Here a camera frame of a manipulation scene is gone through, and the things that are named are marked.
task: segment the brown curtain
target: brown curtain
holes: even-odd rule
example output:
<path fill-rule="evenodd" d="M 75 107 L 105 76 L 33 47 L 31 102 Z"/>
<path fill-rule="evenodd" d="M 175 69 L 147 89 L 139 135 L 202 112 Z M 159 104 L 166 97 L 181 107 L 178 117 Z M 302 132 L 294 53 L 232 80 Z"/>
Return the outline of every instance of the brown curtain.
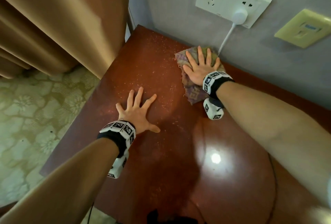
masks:
<path fill-rule="evenodd" d="M 98 78 L 124 44 L 128 0 L 0 0 L 0 75 L 81 63 Z"/>

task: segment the red-brown tabletop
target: red-brown tabletop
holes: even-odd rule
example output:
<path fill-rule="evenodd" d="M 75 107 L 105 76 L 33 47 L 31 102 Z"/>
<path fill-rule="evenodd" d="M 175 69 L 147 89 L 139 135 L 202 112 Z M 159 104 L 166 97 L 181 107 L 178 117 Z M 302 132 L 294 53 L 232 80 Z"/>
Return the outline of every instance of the red-brown tabletop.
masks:
<path fill-rule="evenodd" d="M 98 131 L 116 120 L 117 102 L 126 106 L 131 89 L 144 87 L 144 99 L 157 100 L 147 118 L 161 128 L 144 132 L 130 148 L 120 178 L 106 178 L 95 206 L 119 222 L 146 223 L 157 209 L 159 220 L 174 214 L 199 223 L 299 223 L 305 209 L 318 201 L 225 112 L 211 121 L 202 102 L 190 105 L 174 54 L 188 46 L 138 26 L 100 81 L 41 174 L 46 176 L 93 142 Z M 275 95 L 304 109 L 326 126 L 330 113 L 224 63 L 238 82 Z M 211 155 L 221 157 L 213 163 Z M 278 193 L 275 201 L 276 185 Z"/>

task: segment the charging cable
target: charging cable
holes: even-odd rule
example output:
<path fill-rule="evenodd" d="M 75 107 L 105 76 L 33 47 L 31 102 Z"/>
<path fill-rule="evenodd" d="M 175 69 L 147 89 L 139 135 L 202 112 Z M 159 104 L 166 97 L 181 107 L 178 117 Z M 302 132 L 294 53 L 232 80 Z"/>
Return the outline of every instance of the charging cable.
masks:
<path fill-rule="evenodd" d="M 233 22 L 232 27 L 231 27 L 229 33 L 226 35 L 224 41 L 222 42 L 222 45 L 218 50 L 218 54 L 221 53 L 221 50 L 223 49 L 226 41 L 228 41 L 232 31 L 234 30 L 234 27 L 236 27 L 237 25 L 243 24 L 246 21 L 247 15 L 248 15 L 248 13 L 247 13 L 247 10 L 245 10 L 245 9 L 237 10 L 233 14 L 232 19 L 231 19 Z"/>

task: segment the floor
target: floor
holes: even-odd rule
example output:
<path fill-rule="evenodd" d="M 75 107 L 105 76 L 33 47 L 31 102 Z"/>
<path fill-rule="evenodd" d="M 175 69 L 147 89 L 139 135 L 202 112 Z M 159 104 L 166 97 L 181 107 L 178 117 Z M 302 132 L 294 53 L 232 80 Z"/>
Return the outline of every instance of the floor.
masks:
<path fill-rule="evenodd" d="M 0 79 L 0 206 L 18 201 L 43 180 L 39 170 L 98 83 L 82 66 L 54 77 L 28 71 Z M 93 209 L 91 224 L 114 222 Z"/>

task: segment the yellow switch plate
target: yellow switch plate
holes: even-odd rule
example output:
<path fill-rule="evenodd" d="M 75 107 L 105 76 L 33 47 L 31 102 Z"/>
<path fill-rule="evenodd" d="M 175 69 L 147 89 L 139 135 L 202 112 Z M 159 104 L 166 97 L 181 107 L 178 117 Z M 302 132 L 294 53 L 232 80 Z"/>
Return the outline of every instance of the yellow switch plate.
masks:
<path fill-rule="evenodd" d="M 284 25 L 275 37 L 301 48 L 307 48 L 330 33 L 331 18 L 304 9 Z"/>

